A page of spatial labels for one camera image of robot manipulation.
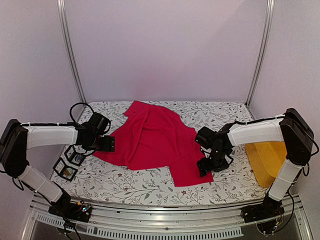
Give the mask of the aluminium frame post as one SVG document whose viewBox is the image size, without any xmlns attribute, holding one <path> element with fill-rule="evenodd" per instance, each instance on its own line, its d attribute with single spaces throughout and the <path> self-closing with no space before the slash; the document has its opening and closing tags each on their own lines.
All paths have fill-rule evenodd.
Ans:
<svg viewBox="0 0 320 240">
<path fill-rule="evenodd" d="M 246 102 L 245 102 L 245 104 L 248 108 L 250 108 L 253 103 L 253 98 L 254 98 L 256 88 L 258 85 L 258 81 L 260 78 L 265 54 L 267 51 L 270 31 L 272 28 L 274 8 L 275 8 L 275 1 L 274 0 L 267 0 L 260 47 L 259 47 L 258 56 L 257 56 L 257 60 L 256 60 L 254 72 L 253 72 L 252 81 L 251 81 L 248 95 L 247 95 Z"/>
<path fill-rule="evenodd" d="M 76 58 L 75 58 L 75 54 L 72 46 L 71 34 L 69 30 L 67 11 L 66 11 L 66 3 L 64 0 L 57 0 L 56 3 L 57 3 L 57 11 L 59 16 L 62 36 L 64 40 L 64 45 L 66 49 L 66 54 L 69 61 L 75 88 L 80 101 L 87 103 L 87 99 L 85 97 L 85 92 L 81 83 L 77 62 L 76 62 Z"/>
</svg>

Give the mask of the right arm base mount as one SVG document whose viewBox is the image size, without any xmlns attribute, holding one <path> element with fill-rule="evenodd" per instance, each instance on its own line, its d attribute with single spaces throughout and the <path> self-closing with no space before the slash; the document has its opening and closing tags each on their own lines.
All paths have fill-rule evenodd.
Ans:
<svg viewBox="0 0 320 240">
<path fill-rule="evenodd" d="M 282 201 L 266 198 L 259 204 L 247 205 L 241 209 L 240 216 L 245 223 L 265 220 L 285 213 Z"/>
</svg>

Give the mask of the yellow plastic basket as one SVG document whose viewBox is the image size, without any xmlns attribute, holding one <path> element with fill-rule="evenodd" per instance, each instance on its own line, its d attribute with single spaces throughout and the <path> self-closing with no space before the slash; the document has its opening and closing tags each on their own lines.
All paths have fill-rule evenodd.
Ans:
<svg viewBox="0 0 320 240">
<path fill-rule="evenodd" d="M 244 148 L 257 183 L 262 188 L 269 188 L 286 159 L 285 143 L 278 141 L 247 143 Z"/>
</svg>

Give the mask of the red polo shirt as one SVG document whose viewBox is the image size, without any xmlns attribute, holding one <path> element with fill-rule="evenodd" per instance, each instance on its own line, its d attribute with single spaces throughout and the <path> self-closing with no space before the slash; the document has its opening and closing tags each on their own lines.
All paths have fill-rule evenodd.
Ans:
<svg viewBox="0 0 320 240">
<path fill-rule="evenodd" d="M 111 134 L 115 150 L 96 151 L 96 158 L 132 171 L 168 167 L 175 187 L 213 182 L 212 174 L 201 176 L 197 166 L 204 155 L 195 141 L 196 130 L 177 113 L 134 101 L 124 115 L 125 123 Z"/>
</svg>

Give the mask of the brooch box with blue brooch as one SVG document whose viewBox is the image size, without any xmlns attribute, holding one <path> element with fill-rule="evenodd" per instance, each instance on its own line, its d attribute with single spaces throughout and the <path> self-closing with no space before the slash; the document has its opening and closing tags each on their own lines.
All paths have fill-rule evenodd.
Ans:
<svg viewBox="0 0 320 240">
<path fill-rule="evenodd" d="M 73 145 L 68 146 L 68 148 L 64 152 L 64 156 L 70 164 L 77 167 L 79 167 L 86 158 L 83 153 L 77 152 Z"/>
</svg>

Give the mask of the left aluminium frame post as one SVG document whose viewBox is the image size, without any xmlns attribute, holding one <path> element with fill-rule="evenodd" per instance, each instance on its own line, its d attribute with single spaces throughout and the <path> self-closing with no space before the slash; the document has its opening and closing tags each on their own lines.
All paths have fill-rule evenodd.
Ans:
<svg viewBox="0 0 320 240">
<path fill-rule="evenodd" d="M 64 45 L 66 49 L 66 54 L 69 61 L 75 88 L 80 101 L 87 103 L 87 99 L 85 97 L 85 92 L 81 83 L 77 62 L 76 62 L 76 58 L 75 58 L 75 54 L 72 46 L 71 34 L 69 30 L 67 11 L 66 11 L 66 3 L 64 0 L 57 0 L 56 3 L 57 3 L 57 11 L 59 16 L 62 36 L 64 40 Z"/>
</svg>

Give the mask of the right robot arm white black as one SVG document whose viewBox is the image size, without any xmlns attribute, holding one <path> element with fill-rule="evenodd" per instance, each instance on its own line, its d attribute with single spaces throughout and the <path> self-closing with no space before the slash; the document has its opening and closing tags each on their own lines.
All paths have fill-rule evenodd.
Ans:
<svg viewBox="0 0 320 240">
<path fill-rule="evenodd" d="M 313 147 L 318 146 L 313 131 L 294 108 L 288 108 L 284 114 L 274 117 L 227 123 L 218 131 L 202 127 L 196 134 L 195 142 L 210 150 L 207 157 L 197 162 L 201 177 L 212 171 L 227 169 L 230 163 L 226 158 L 235 146 L 265 142 L 284 143 L 285 161 L 268 190 L 267 200 L 258 208 L 262 218 L 269 218 L 278 210 L 277 202 L 283 199 L 302 168 L 309 164 L 314 156 Z"/>
</svg>

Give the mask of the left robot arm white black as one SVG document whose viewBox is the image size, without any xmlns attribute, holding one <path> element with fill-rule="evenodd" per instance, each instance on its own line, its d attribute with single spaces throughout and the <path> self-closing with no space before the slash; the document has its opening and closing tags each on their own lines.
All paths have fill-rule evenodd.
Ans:
<svg viewBox="0 0 320 240">
<path fill-rule="evenodd" d="M 42 195 L 63 216 L 74 213 L 71 197 L 27 160 L 32 148 L 55 145 L 81 146 L 84 150 L 114 152 L 115 138 L 106 135 L 105 123 L 21 123 L 11 119 L 0 137 L 0 164 L 8 176 Z"/>
</svg>

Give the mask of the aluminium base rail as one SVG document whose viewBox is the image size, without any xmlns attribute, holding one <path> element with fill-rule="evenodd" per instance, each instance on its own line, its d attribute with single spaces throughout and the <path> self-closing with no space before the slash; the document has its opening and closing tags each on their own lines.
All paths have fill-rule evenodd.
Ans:
<svg viewBox="0 0 320 240">
<path fill-rule="evenodd" d="M 279 232 L 263 234 L 262 221 L 241 217 L 249 201 L 218 205 L 150 206 L 93 201 L 88 222 L 64 227 L 49 213 L 49 204 L 35 195 L 22 239 L 67 240 L 313 240 L 307 215 L 297 194 L 286 196 Z"/>
</svg>

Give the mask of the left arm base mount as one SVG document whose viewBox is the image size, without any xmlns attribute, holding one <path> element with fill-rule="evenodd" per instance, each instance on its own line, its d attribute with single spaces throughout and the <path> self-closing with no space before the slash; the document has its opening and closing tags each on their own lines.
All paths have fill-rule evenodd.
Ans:
<svg viewBox="0 0 320 240">
<path fill-rule="evenodd" d="M 83 200 L 77 203 L 63 200 L 52 202 L 48 212 L 58 217 L 88 223 L 92 214 L 92 205 Z"/>
</svg>

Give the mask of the brooch box with orange brooch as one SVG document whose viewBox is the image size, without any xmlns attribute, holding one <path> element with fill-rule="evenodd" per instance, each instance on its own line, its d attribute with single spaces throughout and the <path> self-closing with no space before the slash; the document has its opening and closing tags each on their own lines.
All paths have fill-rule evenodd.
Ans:
<svg viewBox="0 0 320 240">
<path fill-rule="evenodd" d="M 55 162 L 52 169 L 59 177 L 69 182 L 75 178 L 78 171 L 76 168 L 67 165 L 61 157 Z"/>
</svg>

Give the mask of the floral patterned table mat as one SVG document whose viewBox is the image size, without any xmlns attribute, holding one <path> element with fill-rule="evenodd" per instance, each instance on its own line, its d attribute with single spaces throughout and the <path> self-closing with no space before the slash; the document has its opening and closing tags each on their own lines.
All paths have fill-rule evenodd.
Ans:
<svg viewBox="0 0 320 240">
<path fill-rule="evenodd" d="M 252 116 L 242 102 L 159 101 L 180 115 L 188 127 L 214 131 L 235 120 L 248 122 Z M 209 183 L 176 187 L 167 167 L 132 171 L 94 156 L 87 157 L 74 179 L 67 181 L 56 173 L 51 180 L 69 195 L 98 203 L 120 203 L 146 206 L 198 206 L 231 204 L 261 199 L 265 189 L 257 183 L 243 146 L 233 149 L 232 165 L 213 174 Z"/>
</svg>

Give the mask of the right aluminium frame post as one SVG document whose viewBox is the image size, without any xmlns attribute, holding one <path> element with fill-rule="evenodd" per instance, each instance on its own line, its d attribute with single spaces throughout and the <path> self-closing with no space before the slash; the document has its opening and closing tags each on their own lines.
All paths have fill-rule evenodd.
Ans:
<svg viewBox="0 0 320 240">
<path fill-rule="evenodd" d="M 245 102 L 245 104 L 248 108 L 250 108 L 253 103 L 253 98 L 254 98 L 256 88 L 258 85 L 258 81 L 260 78 L 265 54 L 267 51 L 270 31 L 272 28 L 274 8 L 275 8 L 275 1 L 274 0 L 267 0 L 260 47 L 259 47 L 258 56 L 257 56 L 257 60 L 256 60 L 254 72 L 253 72 L 252 81 L 251 81 L 248 95 L 247 95 L 246 102 Z"/>
</svg>

